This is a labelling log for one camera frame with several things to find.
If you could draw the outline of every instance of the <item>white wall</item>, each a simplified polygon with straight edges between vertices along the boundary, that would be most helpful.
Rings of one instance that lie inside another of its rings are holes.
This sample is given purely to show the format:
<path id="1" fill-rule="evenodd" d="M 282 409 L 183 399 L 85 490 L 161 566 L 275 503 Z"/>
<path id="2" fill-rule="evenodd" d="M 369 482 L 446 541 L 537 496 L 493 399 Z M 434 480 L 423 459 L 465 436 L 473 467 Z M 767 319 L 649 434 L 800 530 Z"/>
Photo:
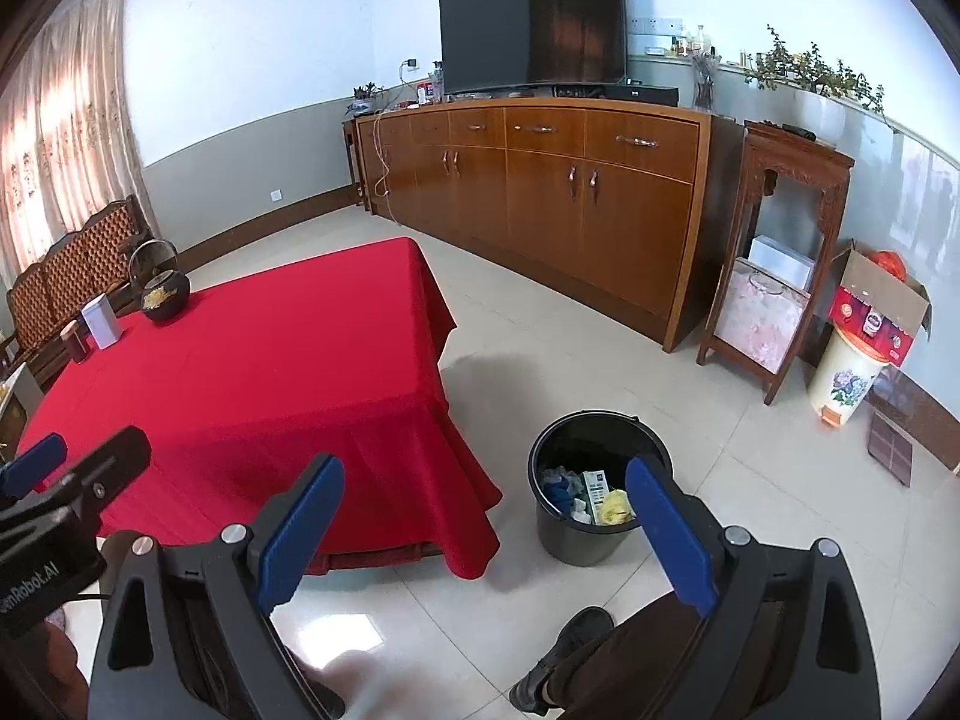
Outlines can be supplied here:
<path id="1" fill-rule="evenodd" d="M 371 0 L 378 83 L 396 83 L 407 57 L 440 58 L 437 1 Z M 960 76 L 909 0 L 627 0 L 627 14 L 679 16 L 691 31 L 702 23 L 731 59 L 741 47 L 769 50 L 767 23 L 794 52 L 815 41 L 829 61 L 883 84 L 890 117 L 960 158 Z"/>
<path id="2" fill-rule="evenodd" d="M 368 0 L 127 0 L 128 107 L 144 165 L 371 76 Z"/>

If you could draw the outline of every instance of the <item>electrical outlet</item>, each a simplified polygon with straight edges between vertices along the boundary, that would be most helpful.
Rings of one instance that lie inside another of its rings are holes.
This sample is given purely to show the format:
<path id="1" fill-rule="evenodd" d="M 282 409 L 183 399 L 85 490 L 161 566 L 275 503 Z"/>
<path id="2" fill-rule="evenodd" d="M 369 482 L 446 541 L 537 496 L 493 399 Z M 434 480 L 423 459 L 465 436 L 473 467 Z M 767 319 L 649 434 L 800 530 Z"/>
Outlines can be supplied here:
<path id="1" fill-rule="evenodd" d="M 683 35 L 683 19 L 666 19 L 657 16 L 643 16 L 630 19 L 628 31 L 632 35 Z"/>

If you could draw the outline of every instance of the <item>cable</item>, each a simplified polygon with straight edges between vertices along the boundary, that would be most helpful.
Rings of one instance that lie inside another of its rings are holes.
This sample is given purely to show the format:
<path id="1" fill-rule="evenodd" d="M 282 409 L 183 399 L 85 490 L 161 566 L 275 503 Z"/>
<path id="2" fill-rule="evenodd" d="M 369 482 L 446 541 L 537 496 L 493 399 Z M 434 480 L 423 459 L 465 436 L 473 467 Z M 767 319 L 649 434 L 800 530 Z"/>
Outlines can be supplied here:
<path id="1" fill-rule="evenodd" d="M 387 186 L 387 176 L 390 175 L 390 165 L 387 164 L 387 160 L 383 155 L 383 139 L 380 133 L 382 127 L 380 120 L 383 119 L 383 115 L 387 113 L 390 109 L 390 106 L 397 102 L 400 99 L 400 95 L 403 94 L 403 87 L 409 86 L 410 89 L 416 93 L 416 89 L 406 81 L 403 77 L 403 66 L 406 62 L 400 62 L 400 66 L 397 68 L 397 76 L 400 78 L 400 89 L 397 90 L 397 93 L 394 95 L 390 103 L 387 103 L 380 110 L 380 113 L 376 115 L 376 118 L 373 120 L 373 150 L 376 151 L 376 158 L 380 160 L 381 172 L 382 175 L 373 183 L 373 196 L 382 197 L 387 200 L 387 213 L 390 214 L 390 218 L 396 224 L 400 224 L 397 221 L 397 217 L 394 216 L 394 209 L 392 209 L 390 204 L 390 188 Z M 379 194 L 377 187 L 383 184 L 383 194 Z"/>

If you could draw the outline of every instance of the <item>metal screw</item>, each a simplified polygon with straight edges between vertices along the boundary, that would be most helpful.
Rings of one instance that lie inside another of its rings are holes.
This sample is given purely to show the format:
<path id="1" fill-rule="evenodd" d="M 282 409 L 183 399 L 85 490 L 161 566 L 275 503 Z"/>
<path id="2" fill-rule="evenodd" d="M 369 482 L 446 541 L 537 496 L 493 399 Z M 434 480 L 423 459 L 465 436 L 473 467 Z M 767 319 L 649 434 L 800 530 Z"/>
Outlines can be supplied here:
<path id="1" fill-rule="evenodd" d="M 836 557 L 840 554 L 840 547 L 832 538 L 821 538 L 817 541 L 817 549 L 824 557 Z"/>
<path id="2" fill-rule="evenodd" d="M 724 538 L 733 546 L 742 547 L 750 543 L 750 533 L 739 525 L 731 525 L 723 531 Z"/>
<path id="3" fill-rule="evenodd" d="M 224 544 L 236 544 L 247 537 L 247 529 L 243 525 L 227 525 L 220 531 L 220 541 Z"/>
<path id="4" fill-rule="evenodd" d="M 154 540 L 150 536 L 141 536 L 133 543 L 134 555 L 146 555 L 154 547 Z"/>

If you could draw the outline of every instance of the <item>carved wooden stand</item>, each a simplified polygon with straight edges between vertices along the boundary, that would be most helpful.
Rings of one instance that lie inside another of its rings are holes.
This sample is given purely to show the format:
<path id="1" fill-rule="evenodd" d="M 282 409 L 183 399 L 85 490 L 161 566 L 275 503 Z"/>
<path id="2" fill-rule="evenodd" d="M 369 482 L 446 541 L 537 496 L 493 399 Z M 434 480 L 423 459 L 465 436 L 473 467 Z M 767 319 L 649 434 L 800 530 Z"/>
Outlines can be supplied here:
<path id="1" fill-rule="evenodd" d="M 727 258 L 720 274 L 716 295 L 713 297 L 707 327 L 700 341 L 697 365 L 704 365 L 707 352 L 711 349 L 737 362 L 755 373 L 767 386 L 767 394 L 763 402 L 769 406 L 784 382 L 790 363 L 797 355 L 813 316 L 817 293 L 827 275 L 830 257 L 836 247 L 837 234 L 840 231 L 840 221 L 843 220 L 843 211 L 847 204 L 847 189 L 850 186 L 850 168 L 853 166 L 853 159 L 846 154 L 791 135 L 776 127 L 768 127 L 766 124 L 746 122 L 746 127 L 740 185 L 737 190 L 736 205 L 733 208 L 733 227 L 727 245 Z M 800 316 L 800 323 L 797 325 L 793 340 L 790 341 L 784 360 L 779 369 L 774 372 L 767 370 L 759 362 L 752 360 L 721 338 L 717 338 L 714 333 L 733 274 L 733 263 L 737 257 L 746 256 L 757 231 L 760 201 L 774 193 L 778 175 L 785 175 L 802 184 L 812 186 L 820 192 L 817 228 L 823 234 L 823 240 L 810 281 L 810 299 Z"/>

